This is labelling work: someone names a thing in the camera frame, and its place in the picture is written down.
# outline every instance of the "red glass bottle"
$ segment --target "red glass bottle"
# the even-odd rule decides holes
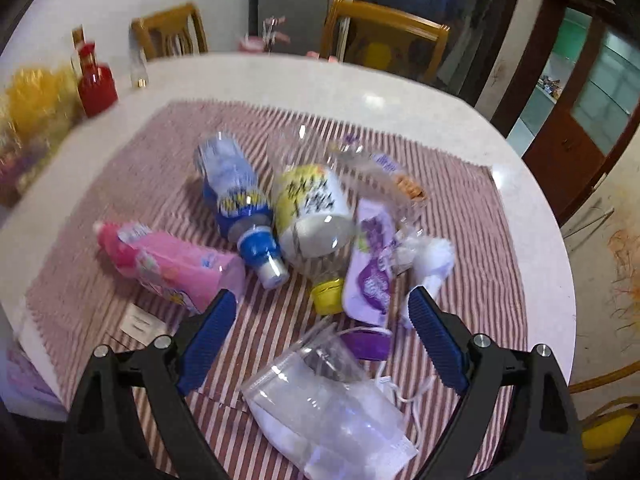
[[[115,81],[108,65],[95,60],[95,43],[85,43],[78,54],[82,67],[78,93],[87,117],[94,117],[118,100]]]

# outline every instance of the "striped placemat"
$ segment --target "striped placemat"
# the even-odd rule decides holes
[[[172,330],[185,315],[180,307],[119,276],[98,251],[92,224],[99,219],[137,220],[184,240],[233,250],[218,235],[213,216],[200,198],[201,183],[192,163],[194,148],[215,131],[232,132],[256,169],[262,188],[268,190],[273,175],[266,157],[266,136],[302,123],[325,140],[359,136],[366,145],[408,168],[430,197],[420,223],[429,234],[449,238],[456,246],[456,266],[440,293],[441,307],[459,315],[471,332],[487,333],[502,346],[526,349],[522,283],[500,195],[488,168],[394,134],[302,112],[241,103],[175,102],[160,110],[92,183],[28,291],[27,306],[51,357],[66,406],[97,344],[107,342],[121,349],[140,346],[119,329],[129,301],[165,320]],[[389,326],[394,333],[393,352],[386,368],[404,397],[434,373],[415,333],[396,323],[407,287],[405,276],[394,285]],[[239,385],[316,322],[309,289],[306,279],[294,272],[287,285],[265,291],[250,271],[236,323],[206,382],[188,397],[199,427],[232,478],[299,475],[262,436],[240,396]],[[340,318],[341,326],[348,324]],[[158,465],[171,471],[144,392],[137,391],[136,400]],[[439,381],[425,394],[420,407],[424,441],[418,457],[401,473],[403,479],[411,478],[433,449],[456,401],[453,391]],[[507,408],[503,395],[474,470],[490,463]],[[415,436],[411,424],[408,436]]]

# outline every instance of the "blue plastic bottle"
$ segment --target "blue plastic bottle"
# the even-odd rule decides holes
[[[203,142],[194,156],[204,178],[203,197],[215,211],[220,234],[238,245],[247,265],[264,288],[276,288],[289,279],[280,247],[271,232],[273,213],[258,177],[240,146],[222,132]]]

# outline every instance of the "metal screw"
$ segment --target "metal screw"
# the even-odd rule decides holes
[[[474,336],[474,345],[480,348],[487,348],[491,344],[491,338],[484,334],[476,334]]]
[[[536,345],[536,352],[538,352],[542,357],[549,357],[551,355],[551,348],[545,345],[544,343]]]
[[[156,348],[159,348],[161,350],[165,349],[165,348],[169,348],[169,346],[171,345],[171,337],[167,336],[167,335],[161,335],[156,337],[156,339],[154,339],[154,346]]]
[[[100,345],[94,349],[94,355],[96,357],[104,357],[109,353],[109,347],[107,345]]]

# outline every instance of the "table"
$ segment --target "table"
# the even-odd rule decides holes
[[[492,168],[524,286],[528,345],[554,350],[568,381],[574,357],[575,295],[558,224],[524,163],[465,102],[427,86],[356,66],[304,57],[207,54],[147,67],[149,86],[118,85],[120,101],[76,128],[0,230],[0,303],[42,377],[56,376],[25,293],[59,229],[92,180],[169,101],[209,98],[307,111],[401,134]]]

